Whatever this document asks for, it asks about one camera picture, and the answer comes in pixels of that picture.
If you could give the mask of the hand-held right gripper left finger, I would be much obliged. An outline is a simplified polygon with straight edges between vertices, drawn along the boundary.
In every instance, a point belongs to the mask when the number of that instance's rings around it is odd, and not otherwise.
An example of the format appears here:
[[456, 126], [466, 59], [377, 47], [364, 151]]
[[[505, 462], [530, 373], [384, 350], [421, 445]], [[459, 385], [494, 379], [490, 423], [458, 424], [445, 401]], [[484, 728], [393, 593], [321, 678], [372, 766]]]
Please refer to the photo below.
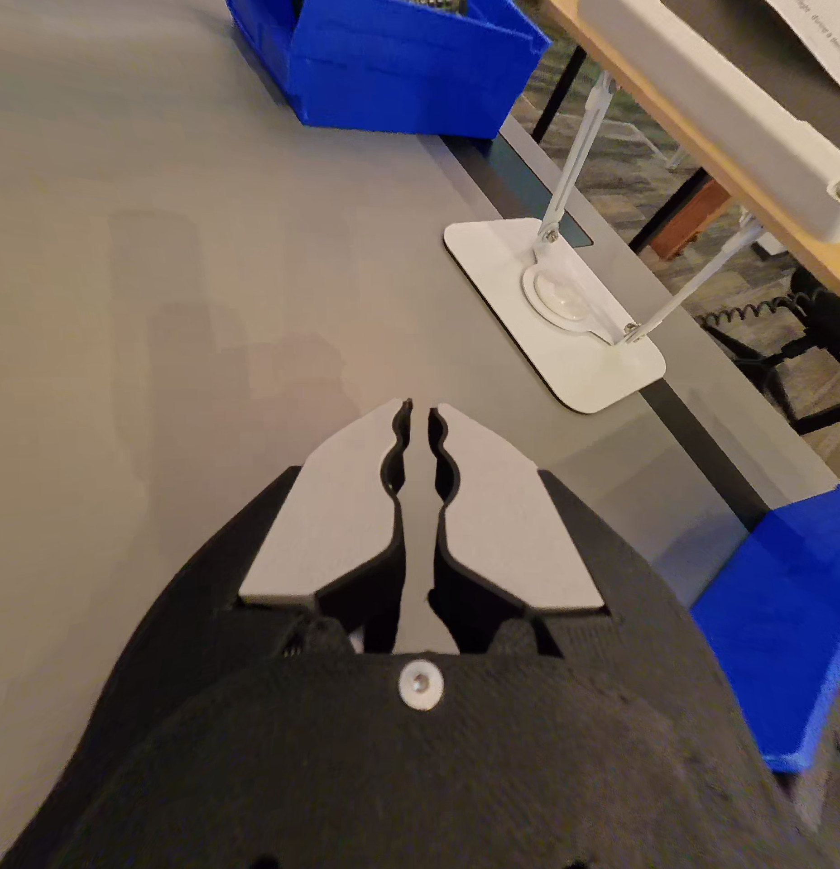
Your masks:
[[363, 650], [394, 649], [406, 578], [399, 492], [413, 401], [352, 421], [301, 466], [239, 588], [240, 601], [336, 620]]

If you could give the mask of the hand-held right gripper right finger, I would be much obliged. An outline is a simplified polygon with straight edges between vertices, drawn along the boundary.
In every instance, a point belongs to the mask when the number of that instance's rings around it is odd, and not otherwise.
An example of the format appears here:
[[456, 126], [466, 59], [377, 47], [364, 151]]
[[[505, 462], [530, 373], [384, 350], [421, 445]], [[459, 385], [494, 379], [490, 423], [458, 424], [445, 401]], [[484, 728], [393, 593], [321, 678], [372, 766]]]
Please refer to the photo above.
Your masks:
[[427, 600], [461, 654], [485, 654], [501, 626], [594, 618], [605, 601], [538, 466], [454, 406], [428, 412], [441, 500]]

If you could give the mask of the blue plastic bin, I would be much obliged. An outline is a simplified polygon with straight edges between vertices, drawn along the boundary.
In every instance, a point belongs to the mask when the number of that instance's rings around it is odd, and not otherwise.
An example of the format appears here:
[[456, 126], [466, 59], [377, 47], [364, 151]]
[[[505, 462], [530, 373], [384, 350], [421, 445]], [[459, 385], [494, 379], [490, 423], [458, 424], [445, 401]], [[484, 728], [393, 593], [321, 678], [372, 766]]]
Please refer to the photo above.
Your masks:
[[494, 139], [551, 42], [509, 1], [227, 1], [306, 126]]
[[840, 689], [840, 484], [764, 516], [691, 614], [770, 770], [803, 773]]

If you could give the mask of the white metal document stand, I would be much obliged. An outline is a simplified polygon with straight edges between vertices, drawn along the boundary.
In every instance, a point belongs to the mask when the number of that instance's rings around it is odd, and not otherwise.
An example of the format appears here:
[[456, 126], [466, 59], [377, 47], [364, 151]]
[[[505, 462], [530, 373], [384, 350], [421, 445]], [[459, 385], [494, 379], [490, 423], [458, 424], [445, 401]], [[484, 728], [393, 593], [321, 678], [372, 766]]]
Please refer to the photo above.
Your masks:
[[[840, 149], [782, 107], [663, 2], [599, 2], [582, 21], [653, 85], [667, 107], [720, 126], [718, 139], [767, 192], [794, 207], [817, 240], [840, 244]], [[444, 244], [552, 394], [593, 414], [661, 379], [649, 333], [761, 233], [754, 215], [698, 276], [643, 324], [561, 232], [567, 200], [595, 143], [621, 71], [600, 72], [542, 219], [454, 223]]]

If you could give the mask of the brown wooden box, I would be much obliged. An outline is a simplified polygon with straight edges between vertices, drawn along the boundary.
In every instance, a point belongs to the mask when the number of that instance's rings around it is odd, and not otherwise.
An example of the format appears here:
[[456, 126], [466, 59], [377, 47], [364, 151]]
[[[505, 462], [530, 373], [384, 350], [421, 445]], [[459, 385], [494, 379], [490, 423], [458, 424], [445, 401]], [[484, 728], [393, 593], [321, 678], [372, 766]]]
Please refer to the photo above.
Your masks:
[[731, 200], [730, 193], [709, 177], [649, 243], [654, 254], [664, 262], [675, 259], [722, 215]]

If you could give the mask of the wooden board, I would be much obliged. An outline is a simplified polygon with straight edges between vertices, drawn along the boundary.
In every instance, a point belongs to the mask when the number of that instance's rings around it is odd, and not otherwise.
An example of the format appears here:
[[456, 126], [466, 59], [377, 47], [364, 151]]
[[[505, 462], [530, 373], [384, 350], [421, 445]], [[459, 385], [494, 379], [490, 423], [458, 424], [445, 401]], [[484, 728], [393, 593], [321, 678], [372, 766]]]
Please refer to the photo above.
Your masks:
[[544, 2], [591, 59], [840, 293], [840, 150], [664, 2]]

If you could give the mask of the black backing panel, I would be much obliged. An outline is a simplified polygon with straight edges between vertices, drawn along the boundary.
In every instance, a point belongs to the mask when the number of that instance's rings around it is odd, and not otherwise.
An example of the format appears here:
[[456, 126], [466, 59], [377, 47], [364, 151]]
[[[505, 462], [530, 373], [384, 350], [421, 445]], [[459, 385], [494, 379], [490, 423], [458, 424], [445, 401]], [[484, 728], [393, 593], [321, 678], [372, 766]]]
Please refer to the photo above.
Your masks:
[[840, 85], [763, 1], [665, 1], [694, 32], [840, 150]]

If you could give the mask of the printed instruction sheet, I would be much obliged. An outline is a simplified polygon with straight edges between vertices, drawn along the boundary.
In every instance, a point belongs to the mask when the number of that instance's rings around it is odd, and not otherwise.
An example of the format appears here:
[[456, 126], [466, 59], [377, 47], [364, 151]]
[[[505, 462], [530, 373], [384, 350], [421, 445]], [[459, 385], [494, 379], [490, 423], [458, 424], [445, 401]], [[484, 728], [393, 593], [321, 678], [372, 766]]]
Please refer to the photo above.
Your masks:
[[840, 86], [840, 1], [767, 1]]

